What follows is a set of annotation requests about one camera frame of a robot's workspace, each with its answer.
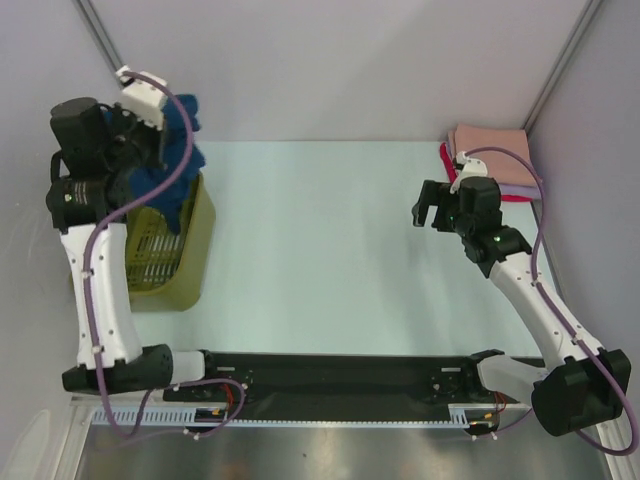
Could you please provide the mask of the dark blue t shirt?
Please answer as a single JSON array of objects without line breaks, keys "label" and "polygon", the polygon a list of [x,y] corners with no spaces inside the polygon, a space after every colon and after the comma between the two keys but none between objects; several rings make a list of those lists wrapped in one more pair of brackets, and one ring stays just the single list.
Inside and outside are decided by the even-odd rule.
[{"label": "dark blue t shirt", "polygon": [[[167,101],[163,108],[167,132],[163,149],[164,170],[140,168],[129,177],[129,186],[135,199],[148,194],[164,182],[180,164],[187,143],[187,130],[173,102]],[[190,193],[192,182],[206,164],[205,157],[196,145],[192,147],[190,159],[181,175],[161,194],[147,201],[146,206],[162,214],[169,231],[178,235],[181,231],[180,214]]]}]

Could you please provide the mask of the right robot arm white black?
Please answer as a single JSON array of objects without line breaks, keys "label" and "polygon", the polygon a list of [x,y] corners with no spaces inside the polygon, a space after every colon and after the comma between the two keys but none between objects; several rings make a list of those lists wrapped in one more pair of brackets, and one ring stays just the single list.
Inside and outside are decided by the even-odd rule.
[{"label": "right robot arm white black", "polygon": [[412,208],[422,227],[430,208],[435,230],[455,233],[466,257],[509,301],[532,335],[543,366],[497,350],[474,356],[461,388],[473,401],[495,391],[528,405],[547,433],[562,436],[617,419],[623,412],[631,363],[608,350],[576,319],[537,269],[535,250],[521,232],[502,221],[497,183],[472,176],[458,186],[424,181]]}]

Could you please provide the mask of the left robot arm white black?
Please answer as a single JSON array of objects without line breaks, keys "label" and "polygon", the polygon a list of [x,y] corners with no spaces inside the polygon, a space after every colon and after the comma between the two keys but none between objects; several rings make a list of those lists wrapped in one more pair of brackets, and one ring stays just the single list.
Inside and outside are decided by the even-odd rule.
[{"label": "left robot arm white black", "polygon": [[60,149],[51,158],[46,206],[71,268],[79,331],[64,389],[100,395],[185,384],[199,399],[214,397],[221,376],[204,352],[142,345],[130,307],[120,209],[132,199],[129,173],[160,165],[163,129],[91,97],[54,106],[50,127]]}]

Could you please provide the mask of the folded lilac t shirt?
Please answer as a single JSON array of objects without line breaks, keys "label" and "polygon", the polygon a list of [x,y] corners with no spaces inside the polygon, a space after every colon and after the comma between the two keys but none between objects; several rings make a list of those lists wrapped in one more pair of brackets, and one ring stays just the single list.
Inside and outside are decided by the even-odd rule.
[{"label": "folded lilac t shirt", "polygon": [[537,186],[522,186],[514,184],[499,184],[501,195],[508,201],[531,201],[541,198],[540,190]]}]

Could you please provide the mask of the olive green plastic basket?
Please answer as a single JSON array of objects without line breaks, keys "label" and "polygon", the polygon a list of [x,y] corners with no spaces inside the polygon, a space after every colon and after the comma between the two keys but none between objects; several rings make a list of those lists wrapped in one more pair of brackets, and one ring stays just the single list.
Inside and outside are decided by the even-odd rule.
[{"label": "olive green plastic basket", "polygon": [[129,214],[125,267],[135,313],[183,312],[201,296],[216,221],[202,175],[191,183],[179,221],[174,234],[156,209]]}]

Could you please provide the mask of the left aluminium frame post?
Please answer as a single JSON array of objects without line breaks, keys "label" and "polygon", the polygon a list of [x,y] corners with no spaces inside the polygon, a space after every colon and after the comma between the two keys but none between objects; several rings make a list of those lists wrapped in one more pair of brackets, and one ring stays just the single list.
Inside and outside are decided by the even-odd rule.
[{"label": "left aluminium frame post", "polygon": [[110,71],[115,72],[124,66],[118,49],[108,33],[94,2],[91,0],[72,0],[71,4],[85,25],[99,54]]}]

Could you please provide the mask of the aluminium frame post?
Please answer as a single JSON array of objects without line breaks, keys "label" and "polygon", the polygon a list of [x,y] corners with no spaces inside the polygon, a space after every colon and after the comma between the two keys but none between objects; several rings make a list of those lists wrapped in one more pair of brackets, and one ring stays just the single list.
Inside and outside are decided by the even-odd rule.
[{"label": "aluminium frame post", "polygon": [[604,0],[589,0],[585,2],[566,42],[562,46],[557,59],[524,120],[522,128],[527,134],[533,131],[546,104],[568,71],[574,56],[578,53],[606,4],[607,1]]},{"label": "aluminium frame post", "polygon": [[99,54],[110,71],[115,72],[124,66],[118,49],[108,33],[94,2],[91,0],[72,0],[71,4],[85,25]]}]

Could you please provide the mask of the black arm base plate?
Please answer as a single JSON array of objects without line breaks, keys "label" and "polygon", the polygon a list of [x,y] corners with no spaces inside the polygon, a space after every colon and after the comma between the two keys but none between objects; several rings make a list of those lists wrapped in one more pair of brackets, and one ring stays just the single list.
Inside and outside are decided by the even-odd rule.
[{"label": "black arm base plate", "polygon": [[484,389],[463,356],[209,353],[206,375],[242,384],[169,390],[167,402],[233,399],[242,420],[383,422],[442,420],[450,404],[512,403]]}]

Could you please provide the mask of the right aluminium frame post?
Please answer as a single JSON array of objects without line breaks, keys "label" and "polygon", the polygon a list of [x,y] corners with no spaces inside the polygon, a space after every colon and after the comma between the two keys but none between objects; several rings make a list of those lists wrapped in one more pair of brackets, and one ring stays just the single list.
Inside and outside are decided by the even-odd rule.
[{"label": "right aluminium frame post", "polygon": [[585,2],[566,42],[562,46],[557,59],[524,120],[522,128],[527,134],[533,131],[546,104],[568,71],[574,56],[578,53],[606,4],[607,1],[604,0],[589,0]]}]

